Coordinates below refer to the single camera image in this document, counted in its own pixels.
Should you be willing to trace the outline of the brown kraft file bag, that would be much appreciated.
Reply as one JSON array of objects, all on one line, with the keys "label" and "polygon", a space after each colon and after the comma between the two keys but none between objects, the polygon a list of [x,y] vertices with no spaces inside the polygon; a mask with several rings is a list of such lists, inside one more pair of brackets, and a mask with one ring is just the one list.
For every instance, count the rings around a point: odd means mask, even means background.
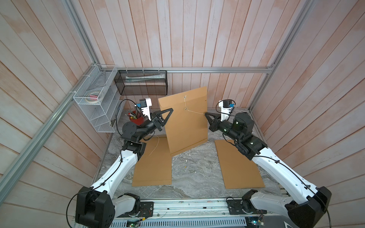
[{"label": "brown kraft file bag", "polygon": [[135,165],[133,187],[172,184],[172,158],[166,137],[146,142],[144,154]]}]

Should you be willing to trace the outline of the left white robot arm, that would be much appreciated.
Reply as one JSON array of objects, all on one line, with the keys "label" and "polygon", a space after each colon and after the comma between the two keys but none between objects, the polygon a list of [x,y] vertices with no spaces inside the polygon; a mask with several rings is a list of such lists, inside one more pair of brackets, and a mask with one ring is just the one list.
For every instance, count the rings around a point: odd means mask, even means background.
[{"label": "left white robot arm", "polygon": [[172,108],[156,111],[141,125],[127,122],[123,125],[123,147],[116,161],[106,173],[90,187],[82,187],[74,198],[77,200],[75,222],[88,228],[109,228],[121,215],[140,217],[140,197],[125,193],[114,194],[129,170],[141,159],[146,149],[144,139],[155,130],[161,131],[173,113]]}]

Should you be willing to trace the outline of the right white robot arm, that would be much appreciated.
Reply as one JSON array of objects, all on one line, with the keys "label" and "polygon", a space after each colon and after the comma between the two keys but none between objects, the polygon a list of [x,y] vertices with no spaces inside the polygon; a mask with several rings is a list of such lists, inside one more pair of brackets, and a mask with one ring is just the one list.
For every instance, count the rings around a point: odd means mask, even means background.
[{"label": "right white robot arm", "polygon": [[232,122],[229,121],[229,111],[220,114],[206,112],[204,116],[204,126],[212,132],[222,132],[224,138],[232,139],[232,146],[263,168],[289,193],[289,197],[281,198],[250,190],[237,204],[228,197],[228,207],[245,214],[270,211],[288,217],[299,228],[313,228],[325,214],[329,214],[331,191],[301,177],[277,157],[264,141],[254,136],[254,121],[247,113],[236,114]]}]

